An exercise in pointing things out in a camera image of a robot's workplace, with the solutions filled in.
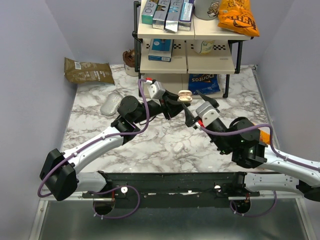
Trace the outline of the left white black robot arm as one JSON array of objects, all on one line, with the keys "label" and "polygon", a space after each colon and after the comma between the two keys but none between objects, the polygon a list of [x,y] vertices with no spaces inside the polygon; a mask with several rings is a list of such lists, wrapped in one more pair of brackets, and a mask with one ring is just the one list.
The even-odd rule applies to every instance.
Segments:
[{"label": "left white black robot arm", "polygon": [[101,173],[90,173],[80,177],[87,165],[110,150],[125,145],[136,135],[143,132],[137,123],[147,122],[152,117],[163,114],[166,119],[177,116],[183,110],[183,104],[189,107],[192,93],[181,90],[178,94],[165,91],[158,101],[141,103],[132,95],[124,97],[117,109],[119,115],[102,133],[87,142],[60,152],[50,151],[40,172],[41,184],[38,196],[42,197],[42,188],[46,186],[57,201],[62,201],[74,192],[94,191],[104,198],[110,194],[111,185]]}]

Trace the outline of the beige earbud charging case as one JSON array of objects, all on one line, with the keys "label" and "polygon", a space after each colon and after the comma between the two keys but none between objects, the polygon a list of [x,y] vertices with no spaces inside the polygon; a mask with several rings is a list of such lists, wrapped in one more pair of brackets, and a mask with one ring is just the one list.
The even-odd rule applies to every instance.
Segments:
[{"label": "beige earbud charging case", "polygon": [[192,92],[190,90],[180,90],[178,92],[178,101],[184,102],[184,103],[191,103],[192,98]]}]

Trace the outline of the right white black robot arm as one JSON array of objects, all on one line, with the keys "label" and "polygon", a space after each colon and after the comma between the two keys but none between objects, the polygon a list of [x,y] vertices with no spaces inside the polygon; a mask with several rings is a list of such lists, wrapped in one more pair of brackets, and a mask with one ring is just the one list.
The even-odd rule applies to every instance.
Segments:
[{"label": "right white black robot arm", "polygon": [[222,155],[231,154],[232,162],[245,169],[263,168],[270,172],[247,173],[243,179],[230,183],[230,191],[241,196],[245,192],[283,191],[304,196],[318,202],[320,200],[320,163],[304,159],[276,149],[272,142],[261,140],[261,128],[268,128],[267,137],[273,139],[270,124],[253,124],[246,117],[236,118],[226,126],[219,118],[218,102],[206,95],[204,103],[193,115],[187,104],[190,96],[180,96],[179,100],[185,113],[185,124],[205,132]]}]

